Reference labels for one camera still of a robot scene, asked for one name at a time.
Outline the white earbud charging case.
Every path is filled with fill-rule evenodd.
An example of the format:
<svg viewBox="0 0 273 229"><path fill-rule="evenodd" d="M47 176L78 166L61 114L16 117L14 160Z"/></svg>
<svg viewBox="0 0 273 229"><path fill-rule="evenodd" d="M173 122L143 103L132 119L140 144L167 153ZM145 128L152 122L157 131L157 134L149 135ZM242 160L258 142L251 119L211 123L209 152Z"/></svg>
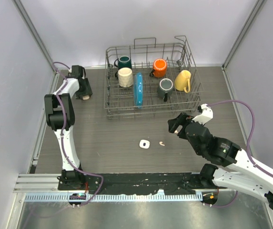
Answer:
<svg viewBox="0 0 273 229"><path fill-rule="evenodd" d="M148 149L150 147L150 141L145 139L140 140L139 147L142 149Z"/></svg>

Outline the beige earbud charging case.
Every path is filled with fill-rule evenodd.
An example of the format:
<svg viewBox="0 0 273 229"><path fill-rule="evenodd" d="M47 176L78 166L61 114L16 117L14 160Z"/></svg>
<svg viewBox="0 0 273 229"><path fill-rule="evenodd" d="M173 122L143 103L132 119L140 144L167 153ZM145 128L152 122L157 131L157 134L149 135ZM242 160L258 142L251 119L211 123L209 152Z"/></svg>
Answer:
<svg viewBox="0 0 273 229"><path fill-rule="evenodd" d="M83 96L82 99L83 99L84 101L89 100L89 99L90 99L90 96L89 96L89 95Z"/></svg>

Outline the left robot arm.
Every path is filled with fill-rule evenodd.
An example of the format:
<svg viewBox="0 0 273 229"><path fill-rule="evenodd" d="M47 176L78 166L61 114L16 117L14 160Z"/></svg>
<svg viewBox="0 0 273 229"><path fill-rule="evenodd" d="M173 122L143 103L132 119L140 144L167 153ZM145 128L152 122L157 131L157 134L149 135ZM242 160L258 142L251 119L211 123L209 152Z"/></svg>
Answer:
<svg viewBox="0 0 273 229"><path fill-rule="evenodd" d="M44 96L46 122L54 131L61 151L60 190L81 190L86 183L84 174L80 172L82 167L73 138L75 112L71 99L74 95L80 100L92 96L88 78L68 77L57 91Z"/></svg>

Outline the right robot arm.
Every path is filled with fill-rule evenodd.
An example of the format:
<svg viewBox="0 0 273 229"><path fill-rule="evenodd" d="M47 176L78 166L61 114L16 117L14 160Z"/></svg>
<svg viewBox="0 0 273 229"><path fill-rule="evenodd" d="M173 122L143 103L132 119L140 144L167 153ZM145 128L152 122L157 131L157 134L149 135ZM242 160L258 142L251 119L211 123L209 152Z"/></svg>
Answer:
<svg viewBox="0 0 273 229"><path fill-rule="evenodd" d="M186 139L195 153L208 163L200 172L203 188L226 187L253 196L273 210L273 169L253 157L232 141L213 136L205 124L213 118L211 109L195 117L180 113L168 120L168 131Z"/></svg>

